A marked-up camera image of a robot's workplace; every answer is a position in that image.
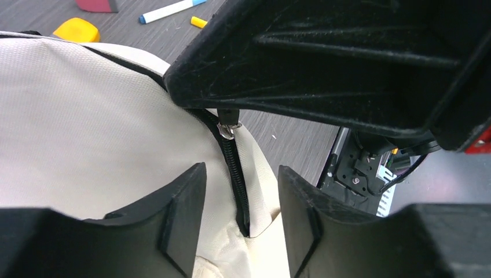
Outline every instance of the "zipper pull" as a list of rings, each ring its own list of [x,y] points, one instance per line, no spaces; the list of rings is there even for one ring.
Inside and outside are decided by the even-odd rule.
[[[233,140],[235,135],[234,129],[242,127],[242,123],[239,122],[239,110],[238,109],[218,109],[218,130],[220,135],[227,139]]]

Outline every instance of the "red part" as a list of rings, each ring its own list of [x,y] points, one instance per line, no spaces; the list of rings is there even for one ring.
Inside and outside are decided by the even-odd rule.
[[[484,131],[469,148],[466,149],[466,153],[469,155],[476,153],[491,153],[491,126],[488,127],[488,129]]]
[[[82,10],[93,13],[117,13],[116,0],[75,0]]]

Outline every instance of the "wood grain surface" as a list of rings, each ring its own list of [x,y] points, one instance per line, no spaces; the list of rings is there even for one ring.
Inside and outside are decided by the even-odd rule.
[[[99,29],[101,42],[140,48],[172,63],[200,31],[189,24],[191,17],[209,20],[224,2],[208,0],[141,25],[140,15],[178,0],[116,1],[119,13],[84,12],[75,0],[1,0],[0,30],[35,30],[50,35],[66,20],[80,17]],[[258,141],[275,173],[280,164],[287,165],[311,183],[317,182],[337,127],[258,111],[241,112],[241,121]]]

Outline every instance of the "white fabric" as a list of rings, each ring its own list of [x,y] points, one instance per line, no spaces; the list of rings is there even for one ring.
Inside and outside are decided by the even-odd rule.
[[[88,45],[161,75],[168,68],[142,50]],[[101,218],[205,162],[193,277],[288,277],[277,181],[244,127],[236,141],[251,239],[235,223],[228,169],[214,137],[146,75],[75,43],[4,38],[0,92],[1,207],[49,206],[76,218]]]

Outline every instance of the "screw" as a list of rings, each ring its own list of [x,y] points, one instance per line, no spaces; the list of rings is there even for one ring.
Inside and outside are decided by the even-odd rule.
[[[474,145],[476,148],[482,147],[486,144],[483,140],[477,141],[477,143]]]

